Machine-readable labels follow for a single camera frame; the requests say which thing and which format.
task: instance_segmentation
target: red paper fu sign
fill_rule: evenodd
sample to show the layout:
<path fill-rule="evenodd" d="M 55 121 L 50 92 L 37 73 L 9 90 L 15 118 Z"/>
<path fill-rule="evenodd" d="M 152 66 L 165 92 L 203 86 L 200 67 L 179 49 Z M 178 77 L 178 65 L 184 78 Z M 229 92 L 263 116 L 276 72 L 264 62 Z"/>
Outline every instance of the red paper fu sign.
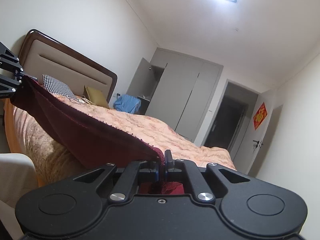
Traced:
<path fill-rule="evenodd" d="M 256 130 L 260 126 L 260 124 L 267 115 L 268 113 L 266 110 L 266 105 L 263 102 L 260 108 L 258 109 L 257 113 L 253 117 L 254 130 Z"/>

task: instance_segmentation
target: yellow pillow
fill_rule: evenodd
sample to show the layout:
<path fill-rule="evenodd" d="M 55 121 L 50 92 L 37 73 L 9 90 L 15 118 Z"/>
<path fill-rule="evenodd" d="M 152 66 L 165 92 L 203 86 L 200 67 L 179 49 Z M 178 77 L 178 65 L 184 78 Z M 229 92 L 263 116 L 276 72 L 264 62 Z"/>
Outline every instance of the yellow pillow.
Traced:
<path fill-rule="evenodd" d="M 102 91 L 92 87 L 84 86 L 83 95 L 85 96 L 85 98 L 90 100 L 95 105 L 110 109 L 108 102 L 104 97 Z"/>

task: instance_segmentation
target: ceiling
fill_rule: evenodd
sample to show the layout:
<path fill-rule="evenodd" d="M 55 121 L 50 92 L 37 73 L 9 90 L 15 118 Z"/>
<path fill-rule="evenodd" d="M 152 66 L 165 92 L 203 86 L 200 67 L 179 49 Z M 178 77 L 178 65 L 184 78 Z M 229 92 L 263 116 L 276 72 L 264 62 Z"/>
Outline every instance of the ceiling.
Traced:
<path fill-rule="evenodd" d="M 160 47 L 278 86 L 320 43 L 320 0 L 127 0 Z"/>

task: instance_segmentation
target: white wall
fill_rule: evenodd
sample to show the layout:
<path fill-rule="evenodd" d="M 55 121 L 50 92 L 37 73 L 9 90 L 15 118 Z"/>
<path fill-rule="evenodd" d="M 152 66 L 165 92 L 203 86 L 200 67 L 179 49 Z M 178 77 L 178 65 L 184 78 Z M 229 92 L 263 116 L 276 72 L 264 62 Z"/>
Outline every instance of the white wall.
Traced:
<path fill-rule="evenodd" d="M 115 72 L 124 93 L 156 43 L 126 0 L 0 0 L 0 41 L 18 53 L 38 29 Z"/>
<path fill-rule="evenodd" d="M 320 55 L 278 90 L 275 108 L 280 110 L 278 122 L 257 178 L 292 190 L 305 200 L 308 218 L 301 234 L 316 240 L 320 214 Z"/>
<path fill-rule="evenodd" d="M 213 95 L 212 101 L 208 108 L 207 114 L 204 117 L 200 130 L 198 132 L 198 135 L 194 141 L 195 145 L 197 146 L 203 145 L 207 131 L 211 127 L 214 117 L 218 112 L 222 97 L 224 95 L 224 92 L 227 87 L 227 83 L 229 81 L 241 87 L 252 90 L 253 92 L 256 92 L 258 94 L 271 89 L 269 86 L 254 80 L 248 74 L 237 72 L 234 67 L 231 67 L 228 65 L 223 66 L 223 70 L 222 70 L 217 88 Z"/>

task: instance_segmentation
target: maroon cloth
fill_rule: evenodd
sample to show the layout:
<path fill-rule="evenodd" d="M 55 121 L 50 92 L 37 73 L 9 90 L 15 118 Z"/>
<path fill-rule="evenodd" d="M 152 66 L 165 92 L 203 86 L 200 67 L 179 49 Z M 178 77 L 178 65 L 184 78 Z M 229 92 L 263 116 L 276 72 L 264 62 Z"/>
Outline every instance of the maroon cloth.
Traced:
<path fill-rule="evenodd" d="M 134 160 L 164 163 L 160 149 L 66 105 L 28 76 L 11 98 L 87 169 L 105 163 L 125 167 Z"/>

